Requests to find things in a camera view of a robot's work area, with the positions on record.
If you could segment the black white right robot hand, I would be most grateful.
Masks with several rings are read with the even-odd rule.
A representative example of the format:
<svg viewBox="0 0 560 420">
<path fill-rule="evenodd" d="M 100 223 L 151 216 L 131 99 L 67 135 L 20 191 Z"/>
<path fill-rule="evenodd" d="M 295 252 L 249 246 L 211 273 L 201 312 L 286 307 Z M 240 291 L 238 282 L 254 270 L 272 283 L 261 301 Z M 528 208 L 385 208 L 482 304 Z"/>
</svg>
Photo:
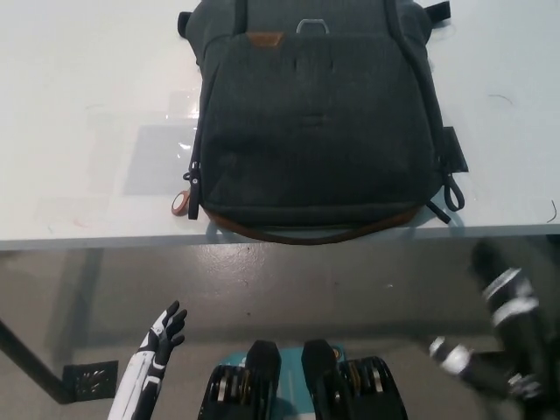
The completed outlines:
<svg viewBox="0 0 560 420">
<path fill-rule="evenodd" d="M 430 343 L 430 357 L 447 374 L 479 391 L 552 403 L 559 390 L 556 362 L 532 283 L 490 241 L 473 248 L 472 267 L 503 350 L 475 353 L 437 337 Z"/>
</svg>

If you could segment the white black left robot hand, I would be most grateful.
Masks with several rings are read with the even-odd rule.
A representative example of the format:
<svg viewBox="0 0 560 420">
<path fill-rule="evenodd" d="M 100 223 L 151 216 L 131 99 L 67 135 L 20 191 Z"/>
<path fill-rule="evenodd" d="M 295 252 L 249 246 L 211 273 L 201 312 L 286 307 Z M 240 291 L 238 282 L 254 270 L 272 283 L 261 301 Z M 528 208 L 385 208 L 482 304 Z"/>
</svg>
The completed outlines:
<svg viewBox="0 0 560 420">
<path fill-rule="evenodd" d="M 150 327 L 123 373 L 109 420 L 151 418 L 172 351 L 185 340 L 186 315 L 175 301 Z"/>
</svg>

